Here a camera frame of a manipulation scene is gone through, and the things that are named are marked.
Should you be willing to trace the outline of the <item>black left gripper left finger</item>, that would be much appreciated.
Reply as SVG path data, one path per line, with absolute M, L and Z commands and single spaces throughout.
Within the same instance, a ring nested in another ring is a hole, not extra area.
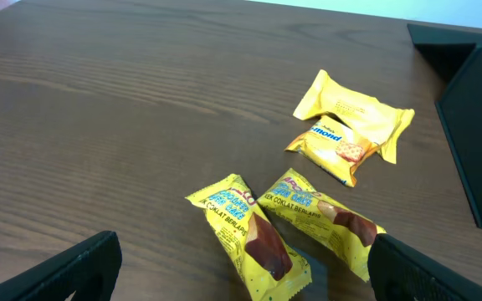
M 117 234 L 99 232 L 0 283 L 0 301 L 110 301 L 121 264 Z

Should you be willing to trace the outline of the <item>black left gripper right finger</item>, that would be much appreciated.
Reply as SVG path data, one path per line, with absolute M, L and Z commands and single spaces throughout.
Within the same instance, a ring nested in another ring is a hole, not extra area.
M 388 234 L 368 256 L 377 301 L 482 301 L 482 287 Z

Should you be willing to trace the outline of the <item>yellow chocolate cake packet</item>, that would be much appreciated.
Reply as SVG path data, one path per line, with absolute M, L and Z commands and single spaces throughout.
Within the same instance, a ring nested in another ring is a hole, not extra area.
M 376 236 L 385 232 L 375 222 L 317 191 L 292 168 L 258 204 L 330 249 L 357 277 L 370 279 L 368 256 Z
M 287 301 L 312 283 L 309 263 L 285 243 L 240 175 L 186 198 L 203 210 L 252 300 Z

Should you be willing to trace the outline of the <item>yellow almond biscuit packet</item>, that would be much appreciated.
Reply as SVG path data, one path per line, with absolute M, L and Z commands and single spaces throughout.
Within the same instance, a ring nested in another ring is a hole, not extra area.
M 305 156 L 349 187 L 356 185 L 354 173 L 359 165 L 379 149 L 378 144 L 325 115 L 285 148 Z

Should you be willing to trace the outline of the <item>plain yellow snack packet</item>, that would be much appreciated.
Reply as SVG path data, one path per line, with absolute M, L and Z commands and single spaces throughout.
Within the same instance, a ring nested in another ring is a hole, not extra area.
M 415 111 L 394 108 L 375 97 L 348 89 L 322 69 L 293 113 L 299 120 L 318 115 L 334 115 L 369 141 L 380 145 L 378 153 L 382 159 L 395 164 L 398 138 L 410 126 Z

